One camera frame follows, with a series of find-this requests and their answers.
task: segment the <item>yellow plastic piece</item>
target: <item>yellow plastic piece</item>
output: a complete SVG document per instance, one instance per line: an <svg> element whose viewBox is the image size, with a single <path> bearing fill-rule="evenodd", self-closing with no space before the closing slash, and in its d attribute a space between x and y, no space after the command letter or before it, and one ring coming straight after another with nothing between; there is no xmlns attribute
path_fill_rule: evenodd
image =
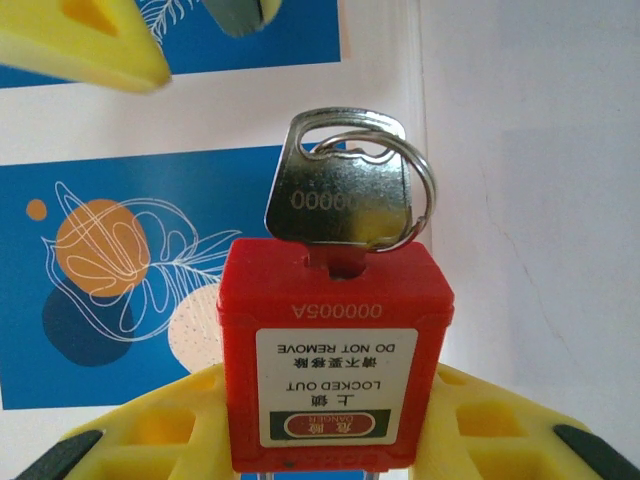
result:
<svg viewBox="0 0 640 480"><path fill-rule="evenodd" d="M216 365L132 400L62 439L102 430L65 480L237 480L224 371Z"/></svg>
<svg viewBox="0 0 640 480"><path fill-rule="evenodd" d="M0 63L135 93L171 79L135 0L0 1Z"/></svg>
<svg viewBox="0 0 640 480"><path fill-rule="evenodd" d="M554 434L577 420L445 365L411 480L601 480Z"/></svg>
<svg viewBox="0 0 640 480"><path fill-rule="evenodd" d="M260 0L260 7L262 8L262 21L265 25L271 23L275 18L282 0Z"/></svg>

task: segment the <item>abstract plant drawing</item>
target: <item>abstract plant drawing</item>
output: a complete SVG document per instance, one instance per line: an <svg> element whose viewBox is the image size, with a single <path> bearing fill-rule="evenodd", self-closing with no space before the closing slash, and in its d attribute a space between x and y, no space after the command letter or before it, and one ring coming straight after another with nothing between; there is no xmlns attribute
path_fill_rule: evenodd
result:
<svg viewBox="0 0 640 480"><path fill-rule="evenodd" d="M182 321L189 312L198 335L211 335L216 287L240 231L201 237L184 212L157 198L84 203L60 181L55 192L65 220L55 239L42 238L54 305L71 302L115 342L159 335L174 312Z"/></svg>
<svg viewBox="0 0 640 480"><path fill-rule="evenodd" d="M200 0L139 0L140 12L156 42L162 44L168 22L173 25L184 19L186 9L193 10Z"/></svg>

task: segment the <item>dark blue circle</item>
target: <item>dark blue circle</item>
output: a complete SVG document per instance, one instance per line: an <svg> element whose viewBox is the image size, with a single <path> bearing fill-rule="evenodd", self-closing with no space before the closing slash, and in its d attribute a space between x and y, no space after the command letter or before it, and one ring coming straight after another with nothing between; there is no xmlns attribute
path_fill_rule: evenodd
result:
<svg viewBox="0 0 640 480"><path fill-rule="evenodd" d="M110 306L97 306L87 293L69 279L63 282L93 314L112 332L133 338L133 314L126 298ZM102 298L104 303L115 298ZM51 344L69 361L83 367L100 367L115 362L129 351L131 342L117 341L98 332L76 304L59 288L54 288L42 310L44 333Z"/></svg>

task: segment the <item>blue poster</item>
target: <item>blue poster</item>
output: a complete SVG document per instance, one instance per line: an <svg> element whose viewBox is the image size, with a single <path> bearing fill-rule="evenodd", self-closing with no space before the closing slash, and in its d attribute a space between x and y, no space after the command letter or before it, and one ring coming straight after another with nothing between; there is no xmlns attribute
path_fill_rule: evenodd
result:
<svg viewBox="0 0 640 480"><path fill-rule="evenodd" d="M191 371L231 242L269 236L279 154L0 167L4 409L119 405Z"/></svg>
<svg viewBox="0 0 640 480"><path fill-rule="evenodd" d="M273 22L227 36L199 0L137 0L173 74L340 61L337 0L285 0ZM0 88L64 81L0 66Z"/></svg>

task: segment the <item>leaf illustration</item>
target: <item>leaf illustration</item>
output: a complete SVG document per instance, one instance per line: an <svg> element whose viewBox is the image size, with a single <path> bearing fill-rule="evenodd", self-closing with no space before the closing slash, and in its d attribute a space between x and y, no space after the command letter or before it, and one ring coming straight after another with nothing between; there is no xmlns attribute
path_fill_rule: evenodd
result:
<svg viewBox="0 0 640 480"><path fill-rule="evenodd" d="M194 3L200 0L146 0L140 12L147 23L153 38L162 44L162 37L167 34L168 23L175 25L185 16L185 5L193 10Z"/></svg>

